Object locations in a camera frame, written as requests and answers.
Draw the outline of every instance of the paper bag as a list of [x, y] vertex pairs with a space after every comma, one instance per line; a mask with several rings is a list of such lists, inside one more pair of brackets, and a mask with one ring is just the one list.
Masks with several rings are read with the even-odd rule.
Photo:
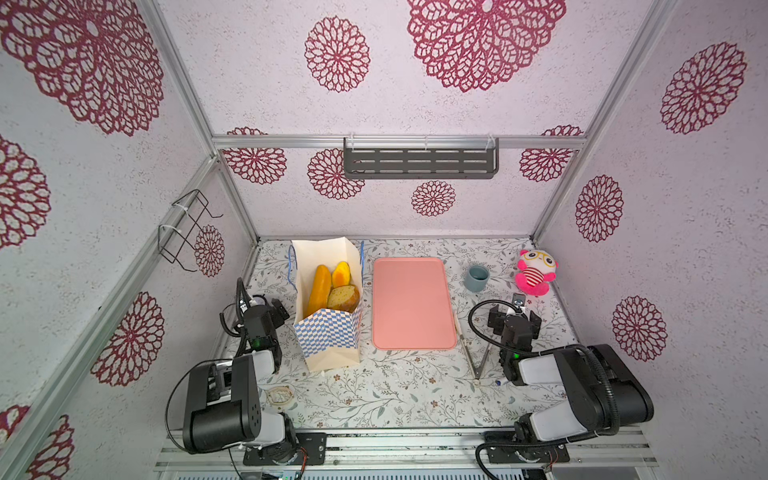
[[[331, 240], [293, 240], [296, 252], [296, 321], [293, 328], [310, 372], [337, 369], [360, 363], [359, 340], [362, 318], [362, 246], [360, 252], [345, 237]], [[333, 271], [339, 262], [347, 262], [352, 285], [360, 291], [360, 303], [354, 312], [320, 309], [304, 318], [310, 299], [315, 271], [325, 265]]]

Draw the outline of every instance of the large red flower pattern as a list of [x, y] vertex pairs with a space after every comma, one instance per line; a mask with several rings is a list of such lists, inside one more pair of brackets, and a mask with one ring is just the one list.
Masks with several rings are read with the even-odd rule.
[[431, 180], [419, 185], [411, 196], [411, 206], [425, 217], [442, 215], [453, 206], [456, 192], [450, 184]]
[[0, 0], [0, 35], [78, 121], [131, 136], [160, 114], [163, 70], [131, 0]]
[[35, 236], [51, 211], [50, 196], [35, 159], [0, 136], [0, 249]]
[[224, 265], [224, 240], [213, 225], [206, 225], [194, 242], [194, 259], [205, 276], [216, 276]]
[[[573, 125], [558, 125], [544, 132], [544, 135], [581, 135], [584, 132]], [[520, 157], [520, 171], [523, 177], [545, 182], [560, 177], [574, 151], [567, 148], [528, 148]]]
[[[266, 135], [249, 127], [238, 127], [227, 134]], [[282, 148], [228, 148], [222, 154], [234, 173], [255, 184], [277, 182], [286, 173], [286, 156]]]
[[344, 175], [344, 154], [338, 148], [319, 151], [306, 168], [310, 183], [321, 195], [343, 200], [357, 195], [365, 180], [350, 180]]
[[371, 58], [366, 38], [344, 18], [317, 22], [304, 42], [306, 66], [330, 91], [349, 91], [368, 74]]
[[619, 226], [624, 200], [619, 183], [600, 175], [588, 181], [576, 202], [576, 226], [581, 235], [599, 242], [613, 234]]
[[653, 360], [667, 346], [667, 324], [645, 298], [629, 296], [616, 305], [614, 335], [619, 346], [637, 360]]
[[685, 135], [714, 122], [739, 94], [745, 70], [744, 52], [725, 41], [686, 60], [661, 99], [667, 130]]
[[[0, 413], [0, 447], [8, 440], [29, 411], [28, 406], [14, 405]], [[72, 435], [74, 429], [69, 425], [69, 415], [62, 415], [56, 430], [45, 439], [43, 449], [35, 456], [27, 468], [27, 480], [61, 480], [69, 472], [69, 462], [74, 453]]]
[[156, 299], [147, 292], [139, 293], [91, 373], [99, 383], [111, 386], [127, 386], [138, 380], [163, 346], [164, 324]]
[[444, 87], [488, 90], [549, 43], [565, 0], [408, 0], [414, 55]]

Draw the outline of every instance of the pink tray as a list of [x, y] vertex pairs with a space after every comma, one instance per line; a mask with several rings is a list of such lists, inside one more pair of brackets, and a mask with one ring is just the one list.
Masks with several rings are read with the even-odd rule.
[[456, 346], [442, 260], [379, 258], [373, 262], [373, 345], [379, 350]]

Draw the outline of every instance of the black mounting plate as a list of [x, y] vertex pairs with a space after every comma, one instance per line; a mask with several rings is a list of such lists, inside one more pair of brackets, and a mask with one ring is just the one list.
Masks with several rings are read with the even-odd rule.
[[[307, 454], [307, 465], [322, 465], [326, 461], [326, 439], [328, 435], [326, 433], [296, 433], [296, 438], [299, 439], [299, 445], [304, 447]], [[304, 462], [304, 455], [299, 452], [296, 457], [286, 464], [281, 465], [301, 465]], [[259, 451], [257, 449], [246, 449], [245, 456], [243, 457], [243, 465], [249, 467], [260, 466], [275, 466], [277, 465], [271, 459], [259, 458]]]
[[[513, 442], [513, 432], [484, 432], [486, 442]], [[544, 447], [542, 449], [505, 449], [494, 447], [486, 449], [491, 463], [566, 463], [571, 460], [565, 445]]]

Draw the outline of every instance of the cup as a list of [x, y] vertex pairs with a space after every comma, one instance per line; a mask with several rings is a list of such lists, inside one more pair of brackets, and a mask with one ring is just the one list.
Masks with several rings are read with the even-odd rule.
[[488, 283], [491, 273], [482, 265], [472, 265], [467, 270], [467, 276], [464, 277], [464, 286], [470, 292], [481, 292]]

